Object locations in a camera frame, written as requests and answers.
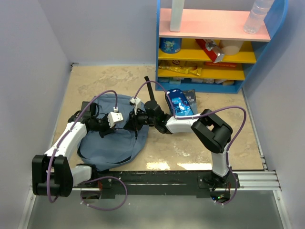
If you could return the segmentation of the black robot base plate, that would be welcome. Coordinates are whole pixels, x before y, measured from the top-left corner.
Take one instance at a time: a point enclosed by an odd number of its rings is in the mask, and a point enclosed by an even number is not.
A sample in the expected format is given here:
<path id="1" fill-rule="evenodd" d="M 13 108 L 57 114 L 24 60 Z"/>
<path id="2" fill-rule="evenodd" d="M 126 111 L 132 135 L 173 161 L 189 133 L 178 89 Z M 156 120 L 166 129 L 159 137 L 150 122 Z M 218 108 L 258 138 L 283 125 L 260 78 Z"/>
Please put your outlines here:
<path id="1" fill-rule="evenodd" d="M 103 177 L 100 181 L 81 183 L 73 189 L 101 191 L 101 198 L 114 198 L 125 194 L 124 183 L 129 195 L 196 196 L 215 200 L 221 194 L 229 198 L 228 191 L 240 187 L 236 173 L 217 178 L 210 170 L 105 170 L 96 173 L 95 178 L 100 177 Z"/>

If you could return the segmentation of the blue fabric backpack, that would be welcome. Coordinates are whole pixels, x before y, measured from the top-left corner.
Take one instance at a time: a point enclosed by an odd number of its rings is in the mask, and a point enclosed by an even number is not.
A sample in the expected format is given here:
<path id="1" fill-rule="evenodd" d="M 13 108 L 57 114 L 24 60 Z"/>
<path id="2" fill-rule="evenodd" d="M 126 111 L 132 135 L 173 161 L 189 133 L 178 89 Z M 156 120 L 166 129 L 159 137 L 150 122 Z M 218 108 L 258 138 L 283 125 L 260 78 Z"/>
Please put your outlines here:
<path id="1" fill-rule="evenodd" d="M 89 131 L 82 139 L 77 154 L 83 163 L 93 164 L 97 170 L 104 171 L 130 163 L 144 148 L 148 126 L 143 126 L 137 132 L 123 129 L 133 110 L 130 99 L 130 96 L 118 95 L 118 108 L 123 115 L 123 122 L 116 125 L 114 133 L 101 138 L 98 132 Z"/>

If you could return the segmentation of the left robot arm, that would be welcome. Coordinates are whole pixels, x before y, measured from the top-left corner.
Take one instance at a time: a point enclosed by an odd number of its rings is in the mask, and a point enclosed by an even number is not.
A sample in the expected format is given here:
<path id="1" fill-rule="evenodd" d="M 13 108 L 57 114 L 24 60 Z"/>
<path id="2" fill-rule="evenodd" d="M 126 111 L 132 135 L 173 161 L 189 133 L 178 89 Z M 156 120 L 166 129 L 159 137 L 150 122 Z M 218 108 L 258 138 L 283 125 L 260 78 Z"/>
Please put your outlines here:
<path id="1" fill-rule="evenodd" d="M 114 131 L 118 108 L 98 118 L 99 105 L 83 102 L 80 111 L 69 119 L 66 128 L 56 143 L 43 155 L 36 155 L 32 166 L 32 190 L 34 195 L 47 196 L 52 202 L 57 197 L 67 197 L 72 188 L 84 183 L 88 187 L 98 184 L 99 176 L 92 164 L 80 164 L 74 168 L 69 159 L 89 131 L 110 133 Z"/>

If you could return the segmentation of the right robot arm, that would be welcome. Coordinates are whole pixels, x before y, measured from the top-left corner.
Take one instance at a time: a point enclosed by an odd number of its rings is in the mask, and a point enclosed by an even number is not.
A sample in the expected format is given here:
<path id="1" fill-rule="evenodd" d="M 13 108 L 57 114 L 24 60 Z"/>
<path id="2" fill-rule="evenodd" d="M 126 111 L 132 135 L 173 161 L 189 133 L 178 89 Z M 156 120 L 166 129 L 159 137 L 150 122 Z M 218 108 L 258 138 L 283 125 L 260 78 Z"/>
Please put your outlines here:
<path id="1" fill-rule="evenodd" d="M 211 110 L 205 109 L 198 117 L 194 115 L 178 116 L 166 114 L 155 100 L 140 108 L 141 100 L 131 98 L 133 110 L 124 129 L 139 131 L 144 125 L 155 127 L 162 134 L 195 133 L 201 143 L 212 153 L 212 181 L 217 187 L 224 187 L 229 182 L 229 167 L 226 147 L 231 141 L 232 128 Z"/>

